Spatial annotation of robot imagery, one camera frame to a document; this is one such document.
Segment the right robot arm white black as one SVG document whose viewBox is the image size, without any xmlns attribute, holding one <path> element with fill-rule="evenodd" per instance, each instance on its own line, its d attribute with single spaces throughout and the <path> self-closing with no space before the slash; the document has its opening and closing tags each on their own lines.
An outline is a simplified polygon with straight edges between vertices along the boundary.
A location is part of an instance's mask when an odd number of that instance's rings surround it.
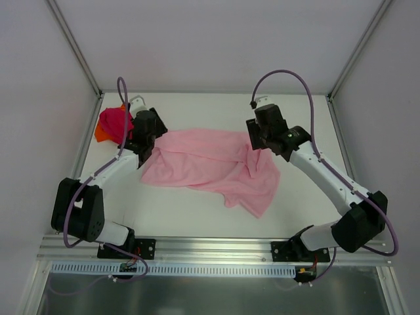
<svg viewBox="0 0 420 315">
<path fill-rule="evenodd" d="M 386 226 L 388 200 L 372 194 L 349 177 L 332 171 L 332 165 L 313 148 L 311 135 L 300 126 L 288 127 L 279 107 L 268 104 L 255 109 L 246 121 L 253 149 L 269 149 L 300 169 L 329 198 L 341 218 L 320 226 L 309 226 L 292 238 L 292 255 L 300 261 L 316 250 L 340 247 L 353 253 L 380 234 Z"/>
</svg>

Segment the light pink t shirt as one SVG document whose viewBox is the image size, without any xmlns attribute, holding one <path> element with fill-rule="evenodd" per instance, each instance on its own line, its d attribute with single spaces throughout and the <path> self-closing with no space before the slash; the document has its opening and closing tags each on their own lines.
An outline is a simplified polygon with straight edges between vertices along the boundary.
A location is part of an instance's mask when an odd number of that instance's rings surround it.
<svg viewBox="0 0 420 315">
<path fill-rule="evenodd" d="M 246 132 L 185 129 L 155 141 L 141 181 L 218 193 L 227 208 L 241 206 L 260 218 L 276 195 L 280 171 L 270 152 L 252 148 Z"/>
</svg>

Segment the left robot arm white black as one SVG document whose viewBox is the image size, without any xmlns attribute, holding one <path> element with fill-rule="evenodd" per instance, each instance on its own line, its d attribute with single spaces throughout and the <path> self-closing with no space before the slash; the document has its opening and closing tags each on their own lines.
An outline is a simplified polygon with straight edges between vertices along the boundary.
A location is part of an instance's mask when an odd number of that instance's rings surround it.
<svg viewBox="0 0 420 315">
<path fill-rule="evenodd" d="M 135 250 L 134 231 L 105 218 L 104 197 L 115 183 L 146 163 L 155 140 L 166 132 L 155 108 L 138 111 L 124 149 L 86 179 L 65 178 L 60 182 L 51 217 L 52 229 L 77 238 L 77 243 L 111 244 L 119 257 L 130 257 Z"/>
</svg>

